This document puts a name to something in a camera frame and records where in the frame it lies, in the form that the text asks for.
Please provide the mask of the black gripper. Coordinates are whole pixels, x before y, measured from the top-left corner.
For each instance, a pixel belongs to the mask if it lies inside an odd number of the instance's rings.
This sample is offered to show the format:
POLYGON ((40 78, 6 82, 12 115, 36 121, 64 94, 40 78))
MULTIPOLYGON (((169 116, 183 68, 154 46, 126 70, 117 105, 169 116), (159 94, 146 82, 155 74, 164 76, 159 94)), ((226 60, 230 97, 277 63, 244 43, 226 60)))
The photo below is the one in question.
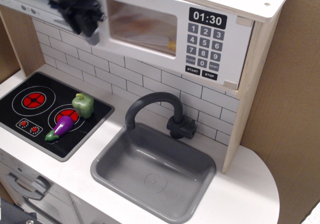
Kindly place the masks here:
POLYGON ((98 22, 106 19, 98 0, 49 0, 52 8, 57 9, 72 31, 91 37, 98 28, 98 22))

